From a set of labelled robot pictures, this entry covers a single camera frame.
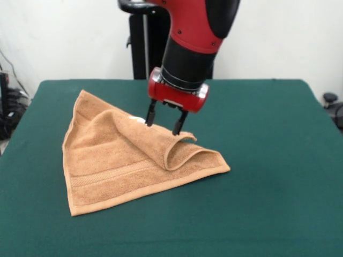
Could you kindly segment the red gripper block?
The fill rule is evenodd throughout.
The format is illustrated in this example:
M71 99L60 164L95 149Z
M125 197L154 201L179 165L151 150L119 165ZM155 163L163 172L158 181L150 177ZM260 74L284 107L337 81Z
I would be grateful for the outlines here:
M162 79L161 68L155 67L148 81L148 95L151 98L151 102L148 107L145 124L152 126L154 122L156 101L169 103L182 109L181 116L172 130L173 135L179 135L188 112L197 113L204 106L209 92L210 87L207 84L202 84L195 92L177 89L165 83Z

